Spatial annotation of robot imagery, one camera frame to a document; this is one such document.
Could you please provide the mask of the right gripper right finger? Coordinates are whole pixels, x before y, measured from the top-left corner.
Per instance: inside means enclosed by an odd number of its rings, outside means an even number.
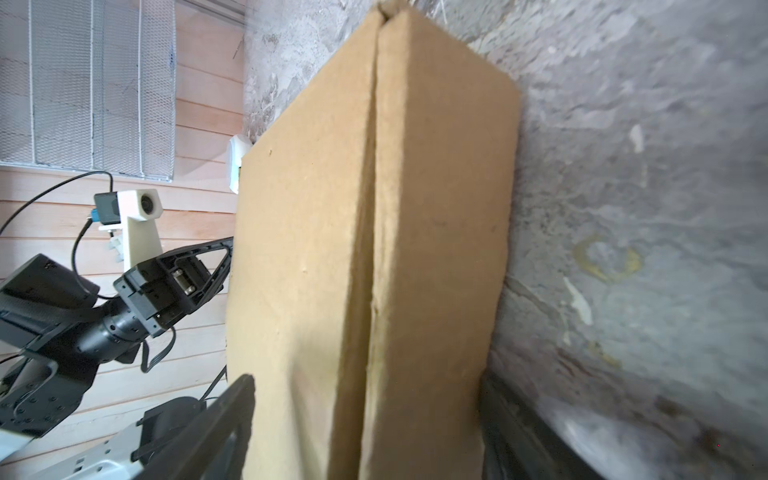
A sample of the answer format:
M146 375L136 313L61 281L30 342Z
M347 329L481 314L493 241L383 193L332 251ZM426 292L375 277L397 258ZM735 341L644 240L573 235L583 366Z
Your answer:
M484 479L602 477L494 373L481 377L479 418Z

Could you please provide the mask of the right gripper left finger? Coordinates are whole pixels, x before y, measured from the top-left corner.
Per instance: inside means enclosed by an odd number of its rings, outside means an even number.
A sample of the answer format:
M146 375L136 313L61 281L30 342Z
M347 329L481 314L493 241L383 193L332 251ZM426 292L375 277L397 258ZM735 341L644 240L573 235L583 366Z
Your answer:
M255 410L255 380L248 374L232 383L160 451L139 479L240 479Z

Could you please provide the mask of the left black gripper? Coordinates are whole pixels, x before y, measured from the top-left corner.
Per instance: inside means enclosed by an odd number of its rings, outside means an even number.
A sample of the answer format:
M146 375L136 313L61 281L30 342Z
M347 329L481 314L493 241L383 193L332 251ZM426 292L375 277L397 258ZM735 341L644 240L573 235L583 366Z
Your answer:
M222 254L213 270L201 260L211 253ZM222 290L232 256L232 237L181 247L135 265L113 286L132 317L157 337Z

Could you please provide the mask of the brown cardboard box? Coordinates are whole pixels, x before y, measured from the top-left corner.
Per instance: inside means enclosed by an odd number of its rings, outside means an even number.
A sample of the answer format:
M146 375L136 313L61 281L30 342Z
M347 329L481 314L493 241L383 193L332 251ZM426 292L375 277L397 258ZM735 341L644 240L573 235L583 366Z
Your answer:
M478 479L521 95L404 1L372 8L243 159L227 366L246 479Z

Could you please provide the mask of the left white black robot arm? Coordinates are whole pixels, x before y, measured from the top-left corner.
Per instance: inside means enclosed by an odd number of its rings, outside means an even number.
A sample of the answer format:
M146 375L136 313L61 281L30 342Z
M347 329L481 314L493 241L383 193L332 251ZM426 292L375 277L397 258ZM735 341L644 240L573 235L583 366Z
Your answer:
M173 334L223 288L233 241L223 238L139 262L115 282L115 295L45 255L1 285L1 339L16 348L1 379L1 454L8 457L74 413L101 366L159 362L148 341Z

